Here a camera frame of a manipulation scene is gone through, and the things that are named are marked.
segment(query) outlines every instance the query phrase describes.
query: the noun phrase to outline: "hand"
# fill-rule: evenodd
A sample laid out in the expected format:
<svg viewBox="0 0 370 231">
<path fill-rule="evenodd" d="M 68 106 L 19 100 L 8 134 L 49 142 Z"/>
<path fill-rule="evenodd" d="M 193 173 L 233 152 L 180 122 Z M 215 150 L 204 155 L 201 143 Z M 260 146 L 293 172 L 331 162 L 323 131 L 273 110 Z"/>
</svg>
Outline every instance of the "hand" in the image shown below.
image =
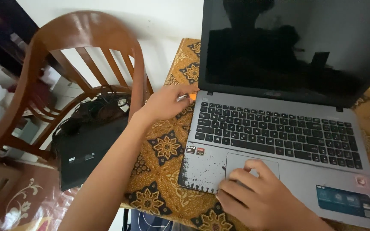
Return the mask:
<svg viewBox="0 0 370 231">
<path fill-rule="evenodd" d="M 148 102 L 138 112 L 144 113 L 152 122 L 173 118 L 193 102 L 190 98 L 179 102 L 176 99 L 196 91 L 199 91 L 196 85 L 163 86 L 149 97 Z"/>
<path fill-rule="evenodd" d="M 259 177 L 250 174 L 251 169 L 255 169 Z M 251 190 L 235 181 L 240 181 Z M 220 182 L 219 188 L 217 198 L 224 211 L 249 228 L 273 231 L 332 230 L 294 197 L 261 160 L 247 160 L 244 168 L 232 171 L 229 180 Z"/>
</svg>

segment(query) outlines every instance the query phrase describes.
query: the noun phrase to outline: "touchpad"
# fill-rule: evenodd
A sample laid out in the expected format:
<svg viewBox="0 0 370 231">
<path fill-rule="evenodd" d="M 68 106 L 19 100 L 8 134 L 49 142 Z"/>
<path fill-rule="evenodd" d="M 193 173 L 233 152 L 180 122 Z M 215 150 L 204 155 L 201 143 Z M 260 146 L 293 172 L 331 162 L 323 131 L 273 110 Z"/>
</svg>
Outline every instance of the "touchpad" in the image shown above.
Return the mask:
<svg viewBox="0 0 370 231">
<path fill-rule="evenodd" d="M 237 169 L 237 168 L 243 168 L 245 165 L 245 161 L 249 159 L 262 160 L 270 168 L 273 174 L 275 174 L 275 176 L 278 177 L 279 179 L 279 164 L 277 162 L 263 160 L 260 158 L 248 157 L 244 155 L 237 155 L 233 153 L 227 154 L 227 168 L 225 170 L 225 179 L 229 178 L 229 174 L 232 172 L 232 170 Z M 259 176 L 255 169 L 252 169 L 250 173 L 256 177 Z"/>
</svg>

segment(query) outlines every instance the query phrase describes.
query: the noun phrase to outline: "laptop screen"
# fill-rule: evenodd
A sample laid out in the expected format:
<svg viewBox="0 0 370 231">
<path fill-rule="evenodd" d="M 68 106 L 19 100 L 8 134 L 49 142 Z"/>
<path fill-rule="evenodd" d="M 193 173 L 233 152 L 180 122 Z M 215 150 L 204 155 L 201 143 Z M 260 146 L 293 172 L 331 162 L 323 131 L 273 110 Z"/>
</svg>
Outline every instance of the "laptop screen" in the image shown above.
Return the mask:
<svg viewBox="0 0 370 231">
<path fill-rule="evenodd" d="M 207 83 L 343 99 L 370 81 L 370 0 L 209 2 Z"/>
</svg>

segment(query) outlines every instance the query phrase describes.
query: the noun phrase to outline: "white cable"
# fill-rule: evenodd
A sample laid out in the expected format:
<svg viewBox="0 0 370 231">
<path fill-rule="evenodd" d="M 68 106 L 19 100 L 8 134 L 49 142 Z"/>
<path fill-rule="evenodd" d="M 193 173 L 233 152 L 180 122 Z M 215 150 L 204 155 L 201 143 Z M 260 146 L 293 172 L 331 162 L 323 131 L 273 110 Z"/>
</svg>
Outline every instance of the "white cable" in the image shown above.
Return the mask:
<svg viewBox="0 0 370 231">
<path fill-rule="evenodd" d="M 155 227 L 155 228 L 163 228 L 162 229 L 162 231 L 164 231 L 167 227 L 168 227 L 168 224 L 171 222 L 171 221 L 168 221 L 168 223 L 167 223 L 167 225 L 161 225 L 161 226 L 153 226 L 153 225 L 150 225 L 147 221 L 146 221 L 146 219 L 145 219 L 145 216 L 144 216 L 144 214 L 143 214 L 143 212 L 139 212 L 139 214 L 138 214 L 138 228 L 139 228 L 139 230 L 140 231 L 142 231 L 142 229 L 141 229 L 141 227 L 139 226 L 139 217 L 141 216 L 141 213 L 142 213 L 142 217 L 143 217 L 143 220 L 149 225 L 149 226 L 151 226 L 151 227 Z"/>
</svg>

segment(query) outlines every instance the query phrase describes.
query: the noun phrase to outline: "asus logo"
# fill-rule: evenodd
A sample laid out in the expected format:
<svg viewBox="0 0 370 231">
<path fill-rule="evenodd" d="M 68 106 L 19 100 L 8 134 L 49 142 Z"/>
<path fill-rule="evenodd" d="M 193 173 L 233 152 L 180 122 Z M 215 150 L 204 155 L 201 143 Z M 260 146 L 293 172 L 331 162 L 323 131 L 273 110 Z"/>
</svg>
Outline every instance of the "asus logo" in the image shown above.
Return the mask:
<svg viewBox="0 0 370 231">
<path fill-rule="evenodd" d="M 272 96 L 272 97 L 280 97 L 281 93 L 269 91 L 269 92 L 265 92 L 264 95 Z"/>
</svg>

